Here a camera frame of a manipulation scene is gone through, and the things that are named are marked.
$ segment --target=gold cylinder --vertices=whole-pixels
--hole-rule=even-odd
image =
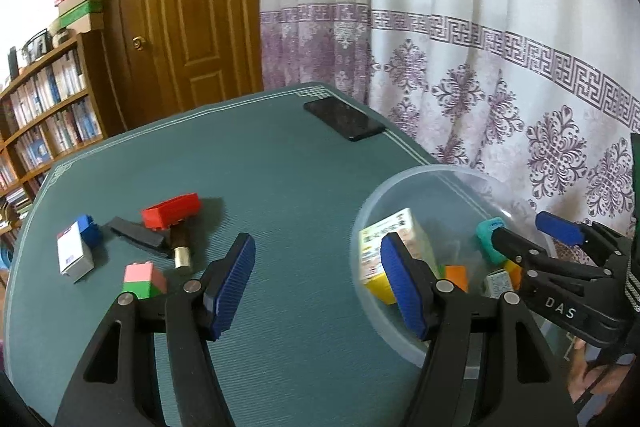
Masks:
[[[175,269],[183,273],[191,273],[191,251],[188,247],[174,248]]]

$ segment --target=green box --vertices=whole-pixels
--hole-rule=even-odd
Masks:
[[[126,282],[122,285],[122,291],[131,292],[138,299],[148,299],[162,293],[151,281]]]
[[[84,1],[64,15],[60,16],[60,27],[65,28],[72,22],[77,21],[80,17],[88,13],[98,13],[102,11],[102,1]]]

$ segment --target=bookshelf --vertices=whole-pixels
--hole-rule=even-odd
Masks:
[[[51,166],[125,130],[100,30],[30,64],[0,92],[0,248],[12,249]]]

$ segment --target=green tablecloth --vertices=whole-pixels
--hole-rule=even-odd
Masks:
[[[127,264],[171,266],[108,238],[94,253],[96,268],[72,284],[58,272],[56,234],[79,214],[139,221],[141,208],[197,192],[199,269],[223,256],[238,232],[256,242],[232,328],[210,344],[236,425],[399,423],[418,368],[362,311],[350,232],[380,183],[434,160],[388,122],[384,134],[352,143],[303,110],[329,94],[347,99],[306,84],[199,108],[107,140],[50,172],[22,227],[5,318],[7,372],[28,405],[54,420]],[[156,346],[165,418],[179,425],[162,335]]]

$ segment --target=wooden bookshelf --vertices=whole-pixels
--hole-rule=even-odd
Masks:
[[[17,130],[10,129],[11,115],[7,115],[4,110],[0,114],[0,156],[4,159],[5,164],[11,166],[13,170],[12,174],[16,178],[8,188],[0,188],[0,199],[22,187],[28,199],[33,203],[37,193],[37,190],[34,190],[34,186],[37,187],[37,184],[32,182],[34,178],[49,171],[49,169],[62,158],[86,149],[87,147],[91,147],[125,130],[122,115],[114,95],[104,39],[100,30],[80,33],[24,68],[22,73],[15,80],[12,80],[6,89],[0,93],[0,105],[4,107],[3,103],[6,100],[11,100],[11,95],[16,89],[29,82],[30,78],[33,78],[42,68],[52,65],[56,60],[63,57],[66,53],[71,52],[73,49],[76,49],[78,52],[80,68],[86,85],[84,89],[68,96],[65,100],[62,100],[45,112],[37,115],[36,118],[28,121]],[[93,109],[101,133],[81,141],[76,146],[56,153],[56,148],[53,147],[56,143],[54,142],[56,137],[50,135],[46,120],[80,100],[86,100],[86,105],[90,105]],[[38,126],[49,152],[50,160],[37,165],[35,168],[28,169],[27,165],[23,163],[20,154],[18,154],[16,146],[20,137],[25,136]],[[2,241],[3,234],[17,230],[20,225],[21,221],[17,221],[0,229],[0,241]]]

